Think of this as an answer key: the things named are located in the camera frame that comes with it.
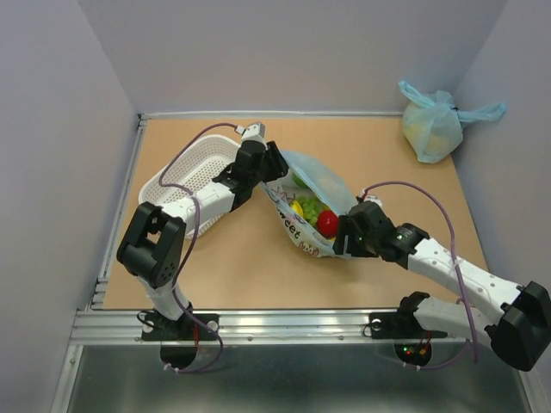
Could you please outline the red apple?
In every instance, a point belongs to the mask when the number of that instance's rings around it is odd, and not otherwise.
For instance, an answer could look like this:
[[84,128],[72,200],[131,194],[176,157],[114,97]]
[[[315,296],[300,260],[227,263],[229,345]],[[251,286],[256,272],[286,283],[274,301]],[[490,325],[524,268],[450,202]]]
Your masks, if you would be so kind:
[[322,211],[317,219],[317,229],[324,236],[328,237],[338,228],[338,216],[331,210]]

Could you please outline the yellow banana bunch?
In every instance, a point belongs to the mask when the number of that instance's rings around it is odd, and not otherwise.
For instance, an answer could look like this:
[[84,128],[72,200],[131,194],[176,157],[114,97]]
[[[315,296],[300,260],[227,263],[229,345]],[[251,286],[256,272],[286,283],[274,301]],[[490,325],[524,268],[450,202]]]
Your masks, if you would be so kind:
[[301,204],[300,204],[297,200],[292,201],[292,202],[289,204],[289,206],[292,208],[292,210],[293,210],[296,214],[298,214],[298,215],[300,215],[300,216],[303,215],[302,206],[301,206]]

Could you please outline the blue cartoon-print plastic bag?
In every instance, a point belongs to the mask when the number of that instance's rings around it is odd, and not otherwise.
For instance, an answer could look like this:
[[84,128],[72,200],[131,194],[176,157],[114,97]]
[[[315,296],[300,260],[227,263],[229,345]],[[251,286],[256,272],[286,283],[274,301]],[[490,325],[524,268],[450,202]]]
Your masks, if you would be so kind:
[[288,173],[263,190],[273,202],[292,243],[314,257],[334,257],[335,237],[319,229],[328,211],[339,217],[357,204],[345,182],[317,158],[283,151]]

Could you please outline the green grape bunch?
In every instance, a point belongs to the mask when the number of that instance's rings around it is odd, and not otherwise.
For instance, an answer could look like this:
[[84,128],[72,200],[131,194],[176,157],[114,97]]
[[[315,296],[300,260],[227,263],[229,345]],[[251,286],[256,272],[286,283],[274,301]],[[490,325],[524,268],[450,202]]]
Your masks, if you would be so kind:
[[292,174],[292,180],[298,188],[306,190],[306,194],[297,195],[294,200],[297,200],[302,206],[303,215],[301,217],[315,227],[319,214],[324,210],[329,210],[329,207],[296,174]]

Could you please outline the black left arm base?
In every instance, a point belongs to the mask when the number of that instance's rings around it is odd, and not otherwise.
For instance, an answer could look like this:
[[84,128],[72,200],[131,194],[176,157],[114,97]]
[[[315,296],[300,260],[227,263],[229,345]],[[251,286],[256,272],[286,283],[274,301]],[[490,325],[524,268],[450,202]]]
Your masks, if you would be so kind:
[[142,324],[141,340],[144,342],[216,341],[213,333],[185,315],[174,321],[155,310],[145,310],[139,311],[136,318]]

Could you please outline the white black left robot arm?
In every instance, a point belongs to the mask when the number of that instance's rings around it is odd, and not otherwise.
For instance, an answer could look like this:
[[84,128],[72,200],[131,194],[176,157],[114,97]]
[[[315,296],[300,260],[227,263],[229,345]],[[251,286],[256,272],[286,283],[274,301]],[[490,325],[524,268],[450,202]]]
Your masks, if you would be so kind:
[[245,140],[235,160],[195,194],[165,206],[139,204],[116,252],[116,260],[135,276],[163,316],[162,329],[171,338],[191,331],[190,303],[177,286],[185,258],[184,236],[208,220],[240,208],[259,183],[288,173],[276,143]]

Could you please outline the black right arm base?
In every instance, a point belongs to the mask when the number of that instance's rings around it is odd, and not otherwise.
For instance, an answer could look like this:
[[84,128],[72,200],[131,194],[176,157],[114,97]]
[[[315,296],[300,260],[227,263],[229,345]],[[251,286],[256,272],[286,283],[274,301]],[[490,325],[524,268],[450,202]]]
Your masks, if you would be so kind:
[[446,338],[447,333],[426,330],[414,317],[419,305],[429,297],[428,293],[414,292],[404,297],[395,310],[373,312],[362,327],[362,335],[375,340],[423,339],[428,336]]

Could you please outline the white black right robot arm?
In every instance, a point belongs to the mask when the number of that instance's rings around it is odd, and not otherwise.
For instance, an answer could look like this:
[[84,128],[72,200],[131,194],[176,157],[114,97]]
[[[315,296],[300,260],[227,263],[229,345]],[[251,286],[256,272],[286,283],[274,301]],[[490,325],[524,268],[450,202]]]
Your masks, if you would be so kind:
[[339,255],[395,263],[461,298],[451,303],[428,293],[411,293],[395,311],[371,322],[374,339],[443,333],[487,346],[508,366],[524,372],[550,344],[550,296],[545,287],[534,281],[523,286],[490,274],[415,225],[394,225],[373,201],[339,216],[333,249]]

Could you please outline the blue tied plastic bag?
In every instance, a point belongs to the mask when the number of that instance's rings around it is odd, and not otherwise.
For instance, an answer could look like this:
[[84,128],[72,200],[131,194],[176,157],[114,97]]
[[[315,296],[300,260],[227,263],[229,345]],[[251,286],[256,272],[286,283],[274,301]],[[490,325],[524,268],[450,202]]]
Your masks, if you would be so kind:
[[402,117],[402,133],[420,163],[439,163],[462,143],[467,126],[498,121],[506,111],[502,102],[464,111],[447,91],[423,94],[406,81],[398,82],[398,87],[409,101]]

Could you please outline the white perforated plastic basket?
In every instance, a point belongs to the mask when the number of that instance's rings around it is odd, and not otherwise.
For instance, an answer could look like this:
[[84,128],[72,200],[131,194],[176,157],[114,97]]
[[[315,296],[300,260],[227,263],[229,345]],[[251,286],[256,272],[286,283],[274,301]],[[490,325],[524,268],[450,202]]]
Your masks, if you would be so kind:
[[[210,134],[197,139],[169,168],[164,183],[178,184],[197,192],[212,181],[229,163],[233,162],[239,144],[226,136]],[[171,203],[186,196],[186,192],[173,187],[162,187],[158,180],[162,168],[139,191],[139,204]]]

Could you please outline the aluminium front rail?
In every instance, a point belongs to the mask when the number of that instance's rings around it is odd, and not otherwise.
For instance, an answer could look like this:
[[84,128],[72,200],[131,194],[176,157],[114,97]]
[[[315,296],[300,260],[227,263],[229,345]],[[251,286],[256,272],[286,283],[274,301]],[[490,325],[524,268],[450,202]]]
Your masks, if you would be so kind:
[[[368,344],[369,324],[381,327],[390,309],[197,311],[195,316],[215,330],[227,347],[247,345]],[[138,320],[136,311],[80,311],[74,318],[70,344],[193,346],[192,333],[168,333]]]

